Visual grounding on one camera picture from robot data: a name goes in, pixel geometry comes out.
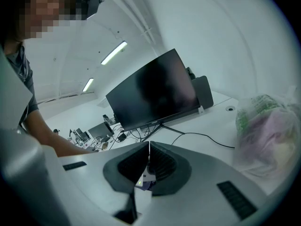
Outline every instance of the black screen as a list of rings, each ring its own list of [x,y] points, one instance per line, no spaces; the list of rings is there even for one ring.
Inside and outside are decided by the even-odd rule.
[[[106,97],[124,130],[199,107],[191,80],[175,49],[136,71]]]

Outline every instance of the white ceiling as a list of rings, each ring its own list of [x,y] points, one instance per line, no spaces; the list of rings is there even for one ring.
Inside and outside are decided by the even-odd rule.
[[[88,21],[62,21],[51,30],[25,42],[37,101],[80,94],[89,78],[95,81],[88,92],[99,90],[128,69],[125,60],[135,59],[142,50],[152,52],[141,30],[114,0],[102,3]],[[128,43],[125,50],[101,65],[123,40]]]

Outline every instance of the person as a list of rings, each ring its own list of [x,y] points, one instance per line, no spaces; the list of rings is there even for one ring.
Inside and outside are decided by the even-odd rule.
[[[53,132],[58,135],[59,130],[58,129],[54,129]]]
[[[39,112],[34,95],[32,70],[25,56],[24,40],[39,37],[47,27],[54,26],[66,11],[71,13],[75,0],[7,0],[0,1],[1,46],[12,68],[24,85],[32,93],[19,126],[24,125],[27,133],[35,137],[41,145],[54,148],[57,156],[89,153],[60,137],[45,123]]]

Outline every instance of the plastic bag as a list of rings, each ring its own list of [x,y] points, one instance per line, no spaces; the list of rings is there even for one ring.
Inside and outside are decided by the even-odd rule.
[[[300,106],[268,95],[238,103],[238,145],[234,167],[274,178],[289,170],[300,154]]]

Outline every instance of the ceiling light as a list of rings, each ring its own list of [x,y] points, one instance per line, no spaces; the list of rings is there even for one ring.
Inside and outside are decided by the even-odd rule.
[[[86,92],[88,90],[88,88],[92,84],[93,80],[94,80],[93,78],[89,79],[88,83],[86,84],[86,86],[83,89],[83,92]]]
[[[102,65],[105,65],[109,62],[110,59],[112,59],[119,51],[121,51],[125,46],[127,45],[127,42],[123,41],[121,44],[119,44],[102,62]]]

